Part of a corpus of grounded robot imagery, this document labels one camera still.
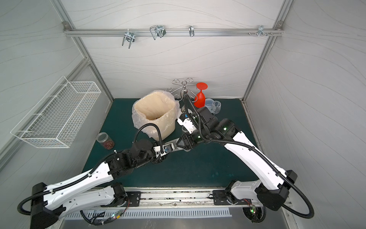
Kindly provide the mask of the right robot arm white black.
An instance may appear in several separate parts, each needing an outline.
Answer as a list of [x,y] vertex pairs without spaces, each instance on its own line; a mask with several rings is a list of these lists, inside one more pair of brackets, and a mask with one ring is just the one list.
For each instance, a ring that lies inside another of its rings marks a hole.
[[[199,144],[217,143],[236,155],[258,177],[252,185],[235,181],[228,186],[228,201],[243,199],[252,192],[254,198],[264,207],[277,211],[281,207],[305,219],[314,217],[315,212],[310,200],[295,185],[297,175],[292,170],[284,170],[265,156],[230,119],[218,121],[206,107],[196,109],[190,97],[183,95],[184,113],[178,122],[187,133],[176,142],[177,147],[189,151]],[[285,204],[290,189],[293,189],[308,207],[308,213],[300,213]]]

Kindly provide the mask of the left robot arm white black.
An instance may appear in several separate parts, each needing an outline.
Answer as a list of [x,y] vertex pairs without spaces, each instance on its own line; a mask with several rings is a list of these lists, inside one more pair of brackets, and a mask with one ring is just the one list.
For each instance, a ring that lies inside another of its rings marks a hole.
[[115,151],[101,159],[91,170],[53,185],[41,182],[32,188],[32,195],[22,200],[17,211],[30,216],[32,229],[45,229],[69,213],[101,206],[118,207],[127,204],[129,197],[116,179],[132,173],[148,163],[160,163],[174,144],[158,141],[133,141],[130,149]]

